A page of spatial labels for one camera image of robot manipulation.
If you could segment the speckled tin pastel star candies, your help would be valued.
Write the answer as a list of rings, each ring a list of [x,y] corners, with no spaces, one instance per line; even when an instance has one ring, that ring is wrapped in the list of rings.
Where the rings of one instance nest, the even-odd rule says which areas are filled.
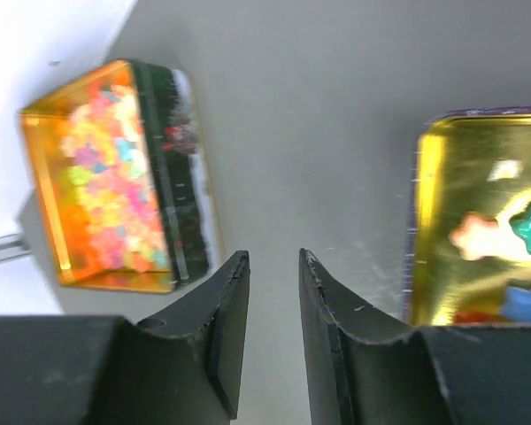
[[[531,106],[426,124],[413,153],[404,318],[531,323]]]

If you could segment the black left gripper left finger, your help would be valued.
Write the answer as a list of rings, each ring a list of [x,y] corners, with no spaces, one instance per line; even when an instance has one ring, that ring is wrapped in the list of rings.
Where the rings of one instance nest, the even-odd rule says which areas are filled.
[[[0,316],[0,424],[228,424],[239,406],[250,256],[136,323]]]

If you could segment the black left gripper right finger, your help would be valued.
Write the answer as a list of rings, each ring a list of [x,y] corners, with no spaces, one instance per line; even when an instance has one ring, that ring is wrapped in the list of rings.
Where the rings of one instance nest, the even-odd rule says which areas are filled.
[[[531,424],[531,326],[410,326],[299,253],[314,424]]]

